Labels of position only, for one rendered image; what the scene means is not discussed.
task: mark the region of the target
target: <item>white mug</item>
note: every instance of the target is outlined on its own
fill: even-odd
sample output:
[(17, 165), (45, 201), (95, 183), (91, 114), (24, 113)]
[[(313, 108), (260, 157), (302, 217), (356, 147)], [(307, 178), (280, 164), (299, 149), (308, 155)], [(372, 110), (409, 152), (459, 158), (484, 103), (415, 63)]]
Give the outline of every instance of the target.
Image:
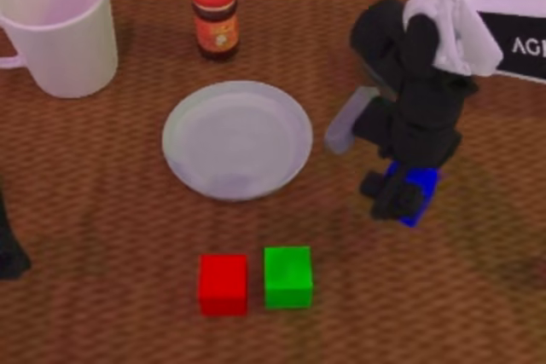
[(55, 97), (91, 95), (118, 68), (110, 0), (0, 0), (0, 27), (17, 51), (0, 68), (26, 67)]

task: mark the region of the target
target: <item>green cube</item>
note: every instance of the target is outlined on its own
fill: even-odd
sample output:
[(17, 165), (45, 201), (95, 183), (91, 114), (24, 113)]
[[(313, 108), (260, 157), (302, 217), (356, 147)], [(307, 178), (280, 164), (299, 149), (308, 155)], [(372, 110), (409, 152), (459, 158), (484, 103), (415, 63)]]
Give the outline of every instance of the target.
[(310, 247), (266, 247), (264, 282), (267, 309), (310, 307), (313, 299)]

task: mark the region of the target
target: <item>orange label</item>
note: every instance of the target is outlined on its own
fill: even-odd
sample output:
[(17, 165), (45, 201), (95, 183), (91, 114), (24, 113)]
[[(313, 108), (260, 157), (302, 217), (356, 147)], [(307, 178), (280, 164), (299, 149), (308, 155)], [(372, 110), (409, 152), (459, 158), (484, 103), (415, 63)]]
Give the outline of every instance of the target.
[(224, 21), (210, 22), (195, 18), (197, 41), (210, 52), (218, 53), (231, 49), (239, 41), (239, 24), (233, 16)]

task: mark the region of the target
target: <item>cube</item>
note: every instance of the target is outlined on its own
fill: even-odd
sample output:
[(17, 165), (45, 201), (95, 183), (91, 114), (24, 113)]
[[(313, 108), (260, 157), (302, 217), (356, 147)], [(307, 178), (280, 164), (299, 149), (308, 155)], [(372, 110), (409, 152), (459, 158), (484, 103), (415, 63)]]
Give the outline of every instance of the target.
[(310, 307), (313, 297), (311, 248), (309, 246), (266, 247), (264, 285), (267, 309)]
[(247, 289), (245, 255), (201, 255), (198, 299), (203, 315), (245, 315)]

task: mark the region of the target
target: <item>red jar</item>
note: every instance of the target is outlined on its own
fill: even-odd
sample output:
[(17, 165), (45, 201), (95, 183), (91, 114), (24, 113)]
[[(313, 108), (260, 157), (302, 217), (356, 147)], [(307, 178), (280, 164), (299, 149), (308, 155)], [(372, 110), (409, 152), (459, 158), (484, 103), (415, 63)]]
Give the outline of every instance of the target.
[(239, 46), (237, 0), (192, 0), (200, 52), (208, 59), (226, 60)]

